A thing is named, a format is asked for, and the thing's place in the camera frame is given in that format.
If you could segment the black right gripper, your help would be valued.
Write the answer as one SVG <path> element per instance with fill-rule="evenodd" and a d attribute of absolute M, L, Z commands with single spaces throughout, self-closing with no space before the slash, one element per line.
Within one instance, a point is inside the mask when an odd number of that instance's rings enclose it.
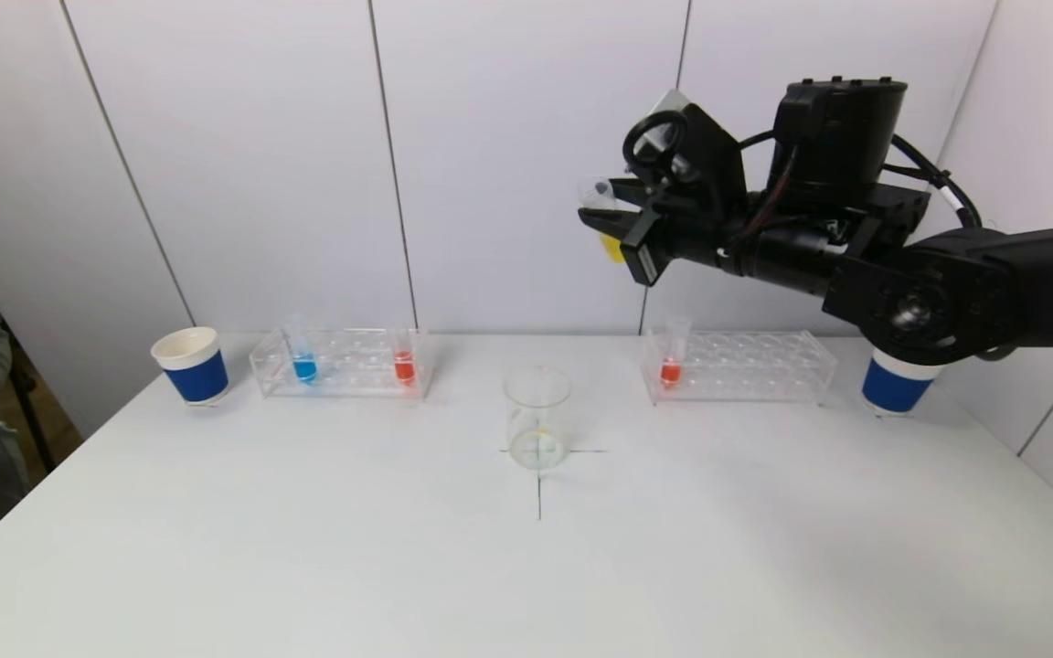
<path fill-rule="evenodd" d="M 590 230 L 619 240 L 625 265 L 644 287 L 655 286 L 675 260 L 726 270 L 722 253 L 746 228 L 746 203 L 724 204 L 709 190 L 668 190 L 627 176 L 609 179 L 612 196 L 640 212 L 578 208 Z"/>

